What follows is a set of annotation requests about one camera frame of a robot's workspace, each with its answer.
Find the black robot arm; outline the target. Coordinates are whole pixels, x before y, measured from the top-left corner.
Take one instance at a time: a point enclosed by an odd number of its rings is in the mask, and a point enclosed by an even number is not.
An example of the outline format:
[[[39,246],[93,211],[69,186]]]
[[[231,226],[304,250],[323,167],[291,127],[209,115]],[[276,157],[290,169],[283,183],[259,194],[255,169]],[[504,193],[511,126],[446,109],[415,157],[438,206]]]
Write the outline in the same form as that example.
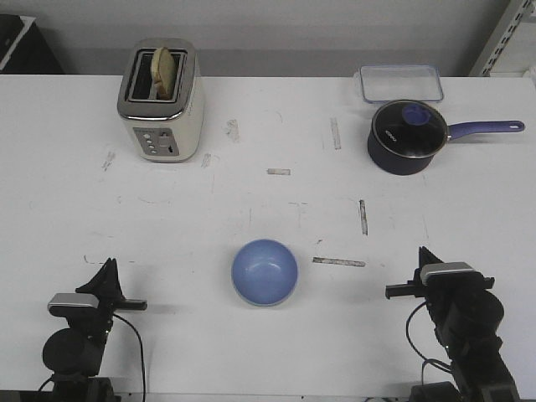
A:
[[[416,250],[381,260],[293,245],[290,292],[261,305],[234,284],[241,248],[121,265],[125,293],[147,301],[126,318],[141,335],[149,392],[397,395],[416,381],[423,358],[450,363],[500,349],[465,274],[426,282],[434,311],[406,338],[419,299],[389,298],[385,288],[416,276]]]
[[[117,262],[109,258],[83,286],[71,293],[57,293],[47,305],[54,317],[68,327],[46,341],[42,359],[52,372],[49,401],[120,401],[111,380],[99,375],[108,336],[116,318],[131,326],[119,311],[144,311],[147,301],[123,295]]]

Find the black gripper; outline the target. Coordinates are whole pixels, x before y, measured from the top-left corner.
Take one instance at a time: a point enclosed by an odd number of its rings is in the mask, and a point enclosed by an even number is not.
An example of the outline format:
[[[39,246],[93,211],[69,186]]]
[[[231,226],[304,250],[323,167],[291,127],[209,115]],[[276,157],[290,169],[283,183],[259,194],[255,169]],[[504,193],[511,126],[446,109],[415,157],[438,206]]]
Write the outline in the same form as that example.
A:
[[[423,285],[420,276],[428,276],[427,266],[442,263],[443,261],[428,248],[421,246],[419,248],[419,268],[415,269],[413,278],[407,280],[405,284],[385,287],[385,296],[388,300],[398,296],[423,297],[430,318],[437,329],[444,327],[457,291],[464,288],[490,290],[494,286],[493,276],[484,276],[475,269],[468,273],[432,276],[427,285]]]
[[[127,299],[124,297],[118,275],[116,259],[108,258],[93,278],[87,283],[87,291],[98,298],[97,313],[89,317],[66,318],[70,328],[73,328],[89,339],[107,339],[113,326],[116,311],[146,311],[147,301]]]

